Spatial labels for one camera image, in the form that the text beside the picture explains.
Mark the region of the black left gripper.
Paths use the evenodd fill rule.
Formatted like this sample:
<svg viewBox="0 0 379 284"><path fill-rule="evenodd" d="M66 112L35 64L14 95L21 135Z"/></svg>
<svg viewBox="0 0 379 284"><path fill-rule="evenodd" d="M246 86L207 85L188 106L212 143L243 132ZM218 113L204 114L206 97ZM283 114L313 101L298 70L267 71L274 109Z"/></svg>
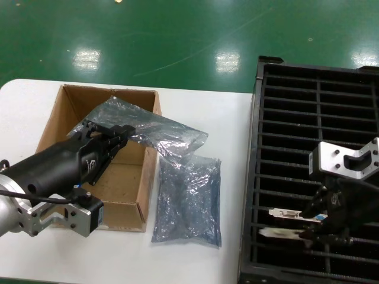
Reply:
<svg viewBox="0 0 379 284"><path fill-rule="evenodd" d="M81 133L91 139L72 137L58 142L12 165L5 176L26 194L42 198L65 195L84 183L94 186L136 129L130 125L107 128L90 120L82 126Z"/></svg>

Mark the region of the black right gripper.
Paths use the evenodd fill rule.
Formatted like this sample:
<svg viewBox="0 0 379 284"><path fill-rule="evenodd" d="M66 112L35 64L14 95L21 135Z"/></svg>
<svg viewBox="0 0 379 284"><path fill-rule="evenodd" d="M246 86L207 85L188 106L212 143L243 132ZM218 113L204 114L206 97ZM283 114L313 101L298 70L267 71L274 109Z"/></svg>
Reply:
<svg viewBox="0 0 379 284"><path fill-rule="evenodd" d="M301 212L303 218L327 213L321 230L311 226L297 233L312 246L316 243L350 246L353 238L349 231L362 225L378 222L378 186L358 179L326 177L311 201Z"/></svg>

